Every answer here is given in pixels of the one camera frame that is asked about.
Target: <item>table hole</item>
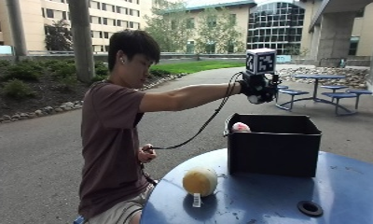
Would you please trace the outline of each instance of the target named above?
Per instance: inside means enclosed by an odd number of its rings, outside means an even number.
[[[300,211],[311,217],[320,217],[324,214],[321,205],[311,201],[299,202],[297,207]]]

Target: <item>black hair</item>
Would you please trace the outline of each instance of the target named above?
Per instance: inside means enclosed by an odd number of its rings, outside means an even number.
[[[108,68],[110,72],[114,70],[116,63],[116,54],[123,51],[130,60],[134,60],[136,54],[146,55],[150,60],[159,63],[160,60],[160,47],[158,41],[150,34],[142,30],[130,30],[112,34],[110,39],[108,51]]]

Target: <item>pink ball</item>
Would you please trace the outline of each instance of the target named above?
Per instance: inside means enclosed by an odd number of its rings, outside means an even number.
[[[243,122],[237,122],[233,125],[233,132],[235,133],[249,133],[251,132],[251,128],[249,128],[248,124],[245,124]]]

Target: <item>yellow ball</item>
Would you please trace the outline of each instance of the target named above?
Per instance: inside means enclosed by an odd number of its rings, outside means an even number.
[[[207,167],[192,168],[184,178],[183,187],[192,195],[200,193],[201,197],[213,194],[217,185],[217,175],[213,169]]]

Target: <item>white box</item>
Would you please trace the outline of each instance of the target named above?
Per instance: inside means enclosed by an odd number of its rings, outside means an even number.
[[[247,72],[251,75],[275,74],[276,49],[248,49]]]

